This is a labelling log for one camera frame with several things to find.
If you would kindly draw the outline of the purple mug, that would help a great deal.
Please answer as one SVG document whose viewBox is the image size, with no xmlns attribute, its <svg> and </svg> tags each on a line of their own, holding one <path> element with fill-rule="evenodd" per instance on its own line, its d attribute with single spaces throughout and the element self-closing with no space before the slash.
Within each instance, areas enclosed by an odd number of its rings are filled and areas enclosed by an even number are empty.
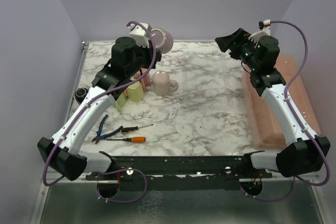
<svg viewBox="0 0 336 224">
<path fill-rule="evenodd" d="M 151 40 L 155 43 L 155 47 L 162 54 L 166 54 L 173 48 L 172 35 L 163 28 L 152 28 Z"/>
</svg>

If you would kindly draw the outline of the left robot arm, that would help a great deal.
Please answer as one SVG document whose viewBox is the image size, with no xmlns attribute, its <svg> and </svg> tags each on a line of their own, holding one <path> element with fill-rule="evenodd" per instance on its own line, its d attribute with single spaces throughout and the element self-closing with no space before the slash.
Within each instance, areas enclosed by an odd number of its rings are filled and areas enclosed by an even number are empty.
<svg viewBox="0 0 336 224">
<path fill-rule="evenodd" d="M 81 154 L 81 146 L 101 115 L 131 84 L 140 69 L 155 67 L 160 58 L 152 41 L 139 42 L 131 37 L 118 38 L 111 48 L 111 58 L 97 72 L 84 100 L 51 138 L 41 138 L 38 150 L 45 162 L 42 180 L 46 186 L 49 167 L 62 178 L 75 180 L 83 173 L 98 172 L 104 179 L 115 175 L 112 156 L 105 152 Z"/>
</svg>

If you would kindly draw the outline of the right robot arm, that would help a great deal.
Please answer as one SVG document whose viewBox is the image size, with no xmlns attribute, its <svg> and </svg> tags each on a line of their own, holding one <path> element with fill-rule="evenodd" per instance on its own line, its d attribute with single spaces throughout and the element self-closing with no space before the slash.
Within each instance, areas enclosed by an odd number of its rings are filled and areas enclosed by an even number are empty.
<svg viewBox="0 0 336 224">
<path fill-rule="evenodd" d="M 279 153 L 249 153 L 249 160 L 241 164 L 242 173 L 254 177 L 260 169 L 268 169 L 293 177 L 319 171 L 330 142 L 327 137 L 319 137 L 300 115 L 285 79 L 275 68 L 280 52 L 278 40 L 268 34 L 253 40 L 250 33 L 240 28 L 231 35 L 215 38 L 215 42 L 220 51 L 228 52 L 250 69 L 251 85 L 272 110 L 286 141 Z"/>
</svg>

